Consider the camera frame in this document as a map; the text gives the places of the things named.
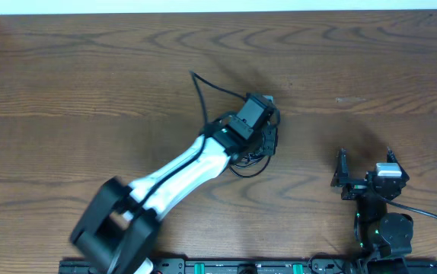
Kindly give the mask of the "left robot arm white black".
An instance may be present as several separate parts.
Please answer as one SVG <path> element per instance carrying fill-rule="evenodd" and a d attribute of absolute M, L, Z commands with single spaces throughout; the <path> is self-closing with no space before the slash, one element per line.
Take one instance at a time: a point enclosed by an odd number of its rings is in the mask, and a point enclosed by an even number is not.
<path fill-rule="evenodd" d="M 204 125 L 195 142 L 161 169 L 97 191 L 69 240 L 104 273 L 151 273 L 149 256 L 164 217 L 203 183 L 245 157 L 272 156 L 280 112 L 271 96 L 248 94 L 238 112 Z"/>

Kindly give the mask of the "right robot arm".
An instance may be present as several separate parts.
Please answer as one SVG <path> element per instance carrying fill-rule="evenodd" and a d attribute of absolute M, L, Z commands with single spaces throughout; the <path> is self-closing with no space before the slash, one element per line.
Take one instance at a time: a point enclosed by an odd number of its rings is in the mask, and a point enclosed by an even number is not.
<path fill-rule="evenodd" d="M 388 203 L 401 194 L 408 180 L 409 176 L 391 150 L 387 160 L 377 163 L 362 179 L 349 175 L 346 150 L 338 151 L 330 185 L 342 189 L 341 199 L 356 202 L 354 233 L 362 249 L 352 263 L 352 272 L 409 272 L 405 256 L 412 252 L 413 219 L 388 211 Z"/>

